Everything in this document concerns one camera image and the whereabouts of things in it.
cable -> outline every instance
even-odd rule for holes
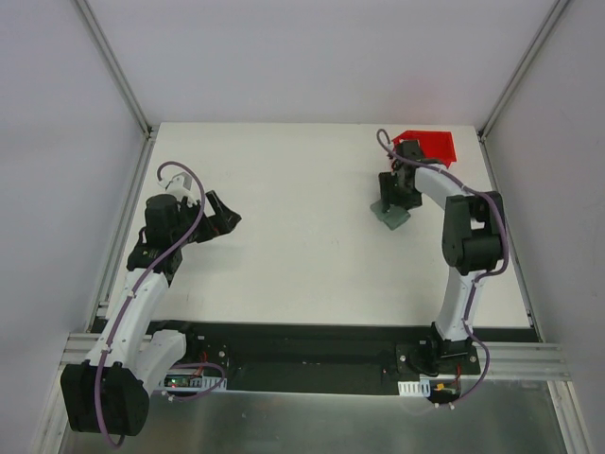
[[[200,391],[199,393],[195,393],[194,395],[189,395],[186,397],[179,397],[176,395],[173,395],[173,399],[178,401],[178,402],[189,402],[191,400],[196,400],[199,399],[200,397],[203,397],[204,395],[208,395],[209,393],[211,393],[212,391],[214,391],[216,388],[219,388],[220,385],[223,384],[223,381],[225,381],[226,378],[226,373],[225,370],[219,366],[218,364],[214,364],[213,362],[196,362],[196,363],[192,363],[192,364],[175,364],[174,366],[172,366],[172,369],[191,369],[194,367],[209,367],[210,369],[216,369],[217,371],[220,372],[220,380],[215,383],[213,386],[211,386],[210,388],[208,388],[207,390],[204,391]]]
[[[385,143],[383,141],[382,136],[384,136],[387,139],[387,143]],[[474,342],[476,342],[485,351],[485,364],[483,366],[483,371],[481,372],[481,376],[479,377],[479,379],[475,382],[475,384],[473,385],[473,387],[471,387],[471,389],[469,391],[464,393],[458,399],[458,400],[460,400],[461,398],[466,397],[467,395],[469,395],[470,393],[473,393],[476,390],[476,388],[483,382],[483,380],[485,379],[485,377],[488,374],[488,371],[490,369],[490,362],[491,362],[490,349],[483,341],[481,341],[475,335],[475,333],[473,333],[473,331],[471,330],[471,328],[468,324],[468,322],[469,322],[468,319],[471,314],[471,308],[473,307],[473,300],[475,299],[476,285],[478,284],[478,282],[481,281],[482,279],[485,279],[488,276],[497,276],[499,274],[502,274],[509,266],[509,241],[507,238],[507,231],[506,231],[506,227],[504,225],[504,220],[502,219],[502,216],[500,216],[500,212],[498,211],[498,207],[496,206],[495,202],[485,192],[476,191],[476,190],[468,187],[460,179],[458,179],[457,177],[452,175],[450,172],[443,170],[442,168],[433,167],[429,164],[412,161],[410,159],[406,159],[402,156],[399,156],[397,153],[395,153],[392,149],[389,148],[389,145],[388,145],[388,144],[390,144],[389,134],[383,128],[379,129],[376,132],[376,140],[378,141],[378,144],[380,145],[380,147],[382,147],[382,149],[384,151],[386,151],[387,154],[392,159],[395,159],[395,160],[397,160],[401,163],[407,164],[409,166],[428,168],[430,170],[438,172],[441,175],[447,177],[452,182],[454,182],[463,191],[469,192],[469,193],[483,199],[486,203],[488,203],[488,205],[490,207],[490,211],[492,212],[493,217],[495,218],[496,224],[498,225],[498,233],[500,234],[500,240],[502,243],[502,254],[503,254],[502,266],[497,270],[482,272],[473,280],[473,286],[471,287],[471,291],[469,292],[469,299],[467,300],[466,306],[464,307],[464,315],[462,318],[462,324],[464,325],[464,330],[466,331],[466,334],[469,336],[469,338],[471,338]]]
[[[145,269],[145,271],[143,271],[143,274],[141,274],[141,276],[134,283],[134,286],[132,286],[131,295],[136,295],[137,290],[139,289],[139,287],[141,287],[141,285],[143,284],[143,282],[145,281],[147,276],[153,271],[153,269],[156,266],[158,266],[165,258],[167,258],[169,255],[171,255],[173,252],[175,252],[181,246],[181,244],[184,243],[187,240],[187,238],[195,232],[196,228],[198,227],[199,222],[201,221],[201,217],[204,214],[204,206],[206,203],[206,198],[205,198],[205,193],[204,193],[204,187],[201,184],[201,181],[199,180],[198,176],[193,172],[193,170],[191,170],[188,166],[186,166],[184,164],[178,163],[176,161],[166,161],[165,163],[161,164],[158,167],[158,171],[157,171],[158,180],[162,179],[162,170],[164,170],[164,168],[167,166],[177,166],[177,167],[182,168],[185,172],[189,173],[189,175],[191,175],[193,180],[196,182],[196,184],[198,185],[198,188],[199,188],[199,193],[200,193],[199,212],[198,212],[198,215],[197,215],[196,219],[194,220],[193,224],[191,224],[191,227],[189,228],[189,230],[187,230],[187,232],[184,233],[184,235],[181,237],[181,239],[179,239],[176,243],[174,243],[172,246],[170,246],[164,253],[162,253],[158,258],[156,258],[151,263],[151,265],[149,265]],[[126,310],[129,308],[130,302],[132,301],[133,298],[134,298],[134,296],[127,297],[126,300],[124,301],[124,304],[122,304],[122,307],[120,307],[120,311],[118,312],[117,317],[115,318],[115,322],[113,323],[112,329],[110,331],[110,334],[107,337],[106,348],[103,350],[103,352],[101,352],[101,357],[99,359],[98,365],[96,366],[96,375],[95,375],[96,421],[98,422],[99,430],[105,437],[107,444],[112,449],[117,449],[118,447],[120,447],[124,443],[125,437],[124,437],[124,435],[121,435],[118,442],[115,442],[114,440],[112,440],[112,437],[110,436],[109,432],[107,431],[107,426],[105,425],[105,419],[103,418],[103,409],[101,408],[101,376],[103,374],[103,368],[105,367],[105,361],[107,360],[108,352],[111,351],[113,338],[115,337],[117,328],[120,325],[120,323],[122,322],[122,319],[124,318],[124,314],[126,313]]]

metal profile bar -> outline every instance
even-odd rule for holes
[[[579,410],[573,383],[550,381],[548,389],[567,452],[569,454],[594,453],[595,448],[592,446]]]
[[[134,207],[139,199],[143,180],[147,172],[147,166],[149,159],[151,158],[151,152],[153,151],[153,145],[155,144],[155,134],[145,140],[136,165],[133,167],[131,174],[129,175],[130,185],[128,193],[122,208],[120,210],[120,218],[112,236],[112,244],[108,254],[105,268],[103,269],[100,282],[98,283],[97,290],[95,292],[94,307],[90,315],[88,327],[93,324],[95,320],[96,312],[99,310],[100,303],[105,302],[109,298],[110,290],[115,281],[115,272],[120,263],[122,252],[126,245],[126,237],[128,235],[128,229],[134,216]]]
[[[527,74],[531,64],[533,64],[540,51],[543,49],[546,40],[548,40],[555,29],[555,26],[559,23],[563,14],[567,10],[567,7],[569,7],[573,1],[574,0],[557,0],[550,8],[550,11],[547,13],[542,24],[540,25],[540,28],[538,29],[538,32],[531,40],[531,43],[525,54],[523,54],[523,57],[512,73],[512,76],[510,77],[504,91],[496,101],[495,106],[493,106],[485,125],[479,130],[479,138],[481,141],[485,140],[485,138],[492,131],[493,125],[498,120],[498,117],[508,104],[509,100],[517,91],[519,83]]]
[[[88,30],[93,43],[95,44],[96,50],[98,50],[103,62],[112,76],[116,88],[120,92],[120,95],[122,95],[124,98],[130,113],[136,120],[143,134],[145,136],[149,136],[151,127],[147,121],[147,117],[145,116],[139,101],[136,99],[129,82],[124,75],[124,71],[122,71],[122,67],[117,61],[109,41],[107,40],[105,33],[103,33],[103,29],[96,19],[95,13],[88,3],[88,0],[72,0],[72,3],[84,25],[86,26],[86,29]]]
[[[61,364],[79,364],[93,348],[98,334],[71,334],[65,345]],[[145,336],[141,349],[149,344]],[[488,373],[490,380],[569,380],[569,371],[561,347],[554,343],[487,342],[492,354]],[[485,362],[485,353],[478,350],[478,359]]]
[[[61,449],[63,435],[67,429],[67,410],[61,394],[61,374],[63,367],[60,366],[50,397],[44,408],[42,421],[36,430],[36,437],[33,440],[31,452],[39,454],[53,454]]]
[[[496,179],[495,173],[493,172],[492,161],[490,160],[490,154],[488,153],[487,142],[479,140],[479,145],[481,147],[481,154],[483,154],[483,162],[485,163],[485,168],[488,171],[488,177],[490,178],[490,184],[492,188],[499,191],[498,181]],[[510,245],[510,257],[512,258],[511,263],[514,267],[515,274],[517,276],[517,282],[519,283],[519,289],[521,290],[521,297],[526,306],[527,312],[531,319],[531,323],[533,323],[533,328],[538,334],[538,338],[541,341],[544,341],[542,328],[540,326],[540,322],[538,320],[536,311],[531,305],[531,300],[529,299],[529,292],[527,291],[527,281],[525,276],[523,275],[523,270],[521,270],[521,264],[519,263],[519,254],[517,253],[517,248],[514,244],[514,239],[509,231],[509,245]]]

red object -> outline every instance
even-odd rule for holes
[[[406,131],[392,142],[397,145],[404,140],[418,140],[424,156],[439,159],[447,167],[457,160],[452,133],[449,131]]]

metal sheet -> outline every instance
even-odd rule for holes
[[[110,452],[70,432],[63,453]],[[565,447],[545,383],[485,383],[455,410],[418,397],[217,393],[187,404],[154,397],[123,454],[526,453]]]

aluminum frame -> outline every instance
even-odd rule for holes
[[[146,137],[146,142],[141,151],[141,155],[139,156],[136,168],[132,173],[128,195],[121,207],[122,216],[112,238],[112,247],[107,263],[95,292],[95,307],[90,319],[92,324],[96,316],[104,316],[107,312],[107,305],[104,303],[106,303],[106,300],[108,299],[109,292],[115,280],[117,266],[119,266],[119,257],[124,250],[126,234],[130,227],[134,206],[138,200],[142,182],[147,171],[147,165],[153,149],[153,143],[155,142],[157,128],[152,128],[149,125],[147,117],[137,101],[88,1],[71,1],[86,26],[99,52],[100,58],[104,61],[111,74],[116,89],[124,98],[132,116]],[[493,171],[489,163],[487,150],[485,150],[485,139],[493,129],[501,112],[516,92],[528,69],[535,62],[536,57],[544,47],[548,37],[572,2],[573,0],[557,0],[553,4],[553,7],[544,18],[540,29],[537,31],[534,39],[527,48],[526,53],[515,68],[502,95],[495,103],[493,110],[485,122],[485,126],[478,135],[479,141],[483,145],[486,168],[488,168],[494,187],[497,187],[497,184],[493,178]],[[516,259],[516,253],[514,253],[514,245],[512,245],[512,250],[514,257],[513,264],[520,280],[524,300],[530,311],[527,288],[525,286],[523,274],[519,268],[518,260]],[[538,334],[540,334],[539,322],[535,319],[533,319],[533,322],[535,323]],[[67,414],[61,398],[60,377],[62,369],[66,363],[81,361],[85,353],[92,347],[96,338],[97,335],[92,334],[73,334],[69,337],[65,351],[63,352],[61,364],[55,377],[51,395],[49,396],[43,414],[41,426],[39,427],[37,436],[34,440],[33,449],[35,452],[60,452],[64,434],[67,429]],[[566,368],[561,347],[556,344],[548,343],[510,344],[490,342],[488,345],[493,353],[492,369],[488,374],[488,379],[547,381],[568,452],[594,452],[590,440],[586,435],[587,432],[577,403],[573,382],[571,381],[569,371]],[[479,360],[484,361],[484,354],[482,352],[479,353]]]

